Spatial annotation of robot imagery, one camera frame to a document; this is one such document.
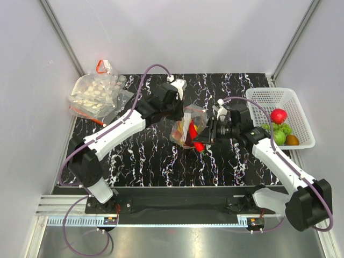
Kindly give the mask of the watermelon slice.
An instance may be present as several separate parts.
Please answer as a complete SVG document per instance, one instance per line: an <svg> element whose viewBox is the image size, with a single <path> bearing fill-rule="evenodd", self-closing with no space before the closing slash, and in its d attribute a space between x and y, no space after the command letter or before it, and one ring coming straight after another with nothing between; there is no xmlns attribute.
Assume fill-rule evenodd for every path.
<svg viewBox="0 0 344 258"><path fill-rule="evenodd" d="M177 129L174 133L173 133L173 138L177 141L183 141L183 130Z"/></svg>

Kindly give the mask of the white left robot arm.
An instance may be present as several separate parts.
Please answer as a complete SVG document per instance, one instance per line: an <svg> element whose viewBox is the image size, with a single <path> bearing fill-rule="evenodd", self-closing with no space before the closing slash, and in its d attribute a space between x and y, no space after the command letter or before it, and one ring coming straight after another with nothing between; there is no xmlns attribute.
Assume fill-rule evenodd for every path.
<svg viewBox="0 0 344 258"><path fill-rule="evenodd" d="M183 118L185 80L176 79L163 83L156 92L138 101L122 117L97 133L82 140L72 138L69 143L71 158L67 167L81 185L97 200L97 206L105 213L116 207L114 192L105 182L101 161L120 143L163 118L179 121Z"/></svg>

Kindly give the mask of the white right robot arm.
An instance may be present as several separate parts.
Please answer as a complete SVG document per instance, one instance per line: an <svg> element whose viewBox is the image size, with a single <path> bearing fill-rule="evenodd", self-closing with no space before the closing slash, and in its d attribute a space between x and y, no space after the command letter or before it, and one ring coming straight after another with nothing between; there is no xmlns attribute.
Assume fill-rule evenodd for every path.
<svg viewBox="0 0 344 258"><path fill-rule="evenodd" d="M287 218L294 229L302 232L310 227L317 231L333 228L332 188L325 180L307 174L275 144L273 136L255 127L249 108L236 105L230 110L231 120L211 117L195 142L216 144L234 139L270 169L282 182L286 193L264 186L255 187L245 195L244 207L250 213L267 209Z"/></svg>

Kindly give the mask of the red chili pepper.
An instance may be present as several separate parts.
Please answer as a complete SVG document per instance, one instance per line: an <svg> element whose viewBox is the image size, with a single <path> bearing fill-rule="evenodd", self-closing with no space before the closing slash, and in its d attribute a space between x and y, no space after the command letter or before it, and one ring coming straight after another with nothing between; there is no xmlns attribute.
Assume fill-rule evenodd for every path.
<svg viewBox="0 0 344 258"><path fill-rule="evenodd" d="M196 142L195 139L198 137L197 127L194 124L194 121L191 120L189 124L189 134L190 138L192 140L192 143L196 149L197 152L201 153L202 155L205 154L205 146L201 142Z"/></svg>

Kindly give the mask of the clear orange-zip bag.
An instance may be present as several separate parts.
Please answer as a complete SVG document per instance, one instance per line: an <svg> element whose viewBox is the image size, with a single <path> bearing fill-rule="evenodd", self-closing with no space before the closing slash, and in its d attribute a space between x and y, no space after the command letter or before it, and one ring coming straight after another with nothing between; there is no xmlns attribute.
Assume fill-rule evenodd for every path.
<svg viewBox="0 0 344 258"><path fill-rule="evenodd" d="M190 104L183 108L184 116L182 120L177 121L172 128L170 133L170 141L183 147L184 149L195 149L189 134L189 124L193 120L194 124L200 127L200 132L206 127L207 114L206 110L200 106ZM183 141L177 141L173 138L173 133L177 130L183 130L184 136Z"/></svg>

